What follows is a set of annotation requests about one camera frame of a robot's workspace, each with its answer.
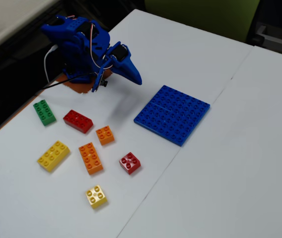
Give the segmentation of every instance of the green chair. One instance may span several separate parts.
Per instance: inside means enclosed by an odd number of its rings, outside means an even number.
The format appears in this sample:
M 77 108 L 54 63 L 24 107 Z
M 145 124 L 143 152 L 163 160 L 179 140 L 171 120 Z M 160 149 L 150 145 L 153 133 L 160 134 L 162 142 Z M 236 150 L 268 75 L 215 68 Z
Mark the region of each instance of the green chair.
M 246 42 L 260 0 L 145 0 L 148 12 Z

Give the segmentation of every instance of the toy brick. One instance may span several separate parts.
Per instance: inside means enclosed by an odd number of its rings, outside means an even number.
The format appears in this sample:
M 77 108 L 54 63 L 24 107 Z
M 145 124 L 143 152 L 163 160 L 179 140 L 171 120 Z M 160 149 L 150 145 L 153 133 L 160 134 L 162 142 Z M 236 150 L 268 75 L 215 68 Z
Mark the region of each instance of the toy brick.
M 98 135 L 101 145 L 108 144 L 109 142 L 115 140 L 109 126 L 105 126 L 104 128 L 96 130 L 96 133 Z
M 52 171 L 62 159 L 70 152 L 69 148 L 57 141 L 48 151 L 38 159 L 38 163 L 48 172 Z
M 99 185 L 88 190 L 86 196 L 92 208 L 96 208 L 107 201 L 107 198 Z
M 119 163 L 128 174 L 132 174 L 141 166 L 140 161 L 131 152 L 119 160 Z
M 75 112 L 74 110 L 70 110 L 70 112 L 64 116 L 64 121 L 67 125 L 70 125 L 84 134 L 93 126 L 91 119 Z
M 182 146 L 209 108 L 208 103 L 164 85 L 134 122 Z
M 54 114 L 45 100 L 35 103 L 33 107 L 35 108 L 35 111 L 37 112 L 37 115 L 42 121 L 43 125 L 48 125 L 56 121 Z
M 79 151 L 90 175 L 103 170 L 98 154 L 92 143 L 79 147 Z

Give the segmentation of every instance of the small red brick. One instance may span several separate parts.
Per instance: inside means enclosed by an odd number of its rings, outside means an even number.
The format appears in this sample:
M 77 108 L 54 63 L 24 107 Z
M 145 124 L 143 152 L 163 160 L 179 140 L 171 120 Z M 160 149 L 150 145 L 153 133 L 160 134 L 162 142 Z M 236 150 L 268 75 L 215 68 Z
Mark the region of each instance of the small red brick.
M 132 174 L 141 166 L 140 161 L 131 152 L 119 160 L 119 163 L 128 174 Z

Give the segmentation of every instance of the black cable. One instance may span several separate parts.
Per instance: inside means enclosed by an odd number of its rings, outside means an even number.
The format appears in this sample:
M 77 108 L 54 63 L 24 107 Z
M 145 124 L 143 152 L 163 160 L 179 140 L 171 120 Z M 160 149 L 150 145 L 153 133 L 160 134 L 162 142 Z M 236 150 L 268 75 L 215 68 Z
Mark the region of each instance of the black cable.
M 66 79 L 66 80 L 64 80 L 64 81 L 62 81 L 62 82 L 58 82 L 58 83 L 55 83 L 55 84 L 53 84 L 53 85 L 44 87 L 44 88 L 42 88 L 41 90 L 48 89 L 48 88 L 51 88 L 51 87 L 55 87 L 55 86 L 57 86 L 57 85 L 59 85 L 59 84 L 66 83 L 66 82 L 72 81 L 73 79 L 76 79 L 76 78 L 79 78 L 79 77 L 82 77 L 82 76 L 85 76 L 85 75 L 89 75 L 89 74 L 95 74 L 95 73 L 81 74 L 81 75 L 78 75 L 78 76 L 76 76 L 76 77 L 74 77 L 74 78 Z

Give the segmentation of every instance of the lego duplo brick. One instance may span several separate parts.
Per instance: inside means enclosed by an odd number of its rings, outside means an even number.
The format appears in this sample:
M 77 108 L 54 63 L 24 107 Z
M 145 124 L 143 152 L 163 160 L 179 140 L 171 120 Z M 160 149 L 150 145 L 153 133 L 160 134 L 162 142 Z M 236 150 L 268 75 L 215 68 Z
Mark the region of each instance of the lego duplo brick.
M 34 107 L 35 111 L 37 112 L 37 115 L 40 118 L 43 125 L 46 126 L 46 125 L 56 121 L 56 118 L 55 118 L 52 110 L 50 109 L 50 107 L 48 106 L 48 104 L 46 103 L 45 100 L 42 100 L 38 103 L 35 103 L 33 105 L 33 107 Z
M 93 126 L 91 119 L 74 110 L 70 110 L 70 112 L 64 116 L 64 122 L 84 134 Z
M 128 174 L 132 174 L 141 166 L 140 161 L 131 152 L 119 160 L 119 163 Z
M 51 172 L 69 152 L 70 150 L 66 145 L 57 141 L 37 160 L 37 162 L 48 172 Z
M 90 175 L 103 170 L 101 161 L 92 143 L 88 143 L 84 146 L 79 147 L 79 151 L 82 160 L 85 163 L 86 169 Z
M 88 190 L 86 196 L 92 208 L 96 208 L 107 201 L 107 198 L 99 185 Z
M 115 140 L 109 126 L 105 126 L 99 130 L 96 130 L 96 133 L 101 145 L 108 144 Z

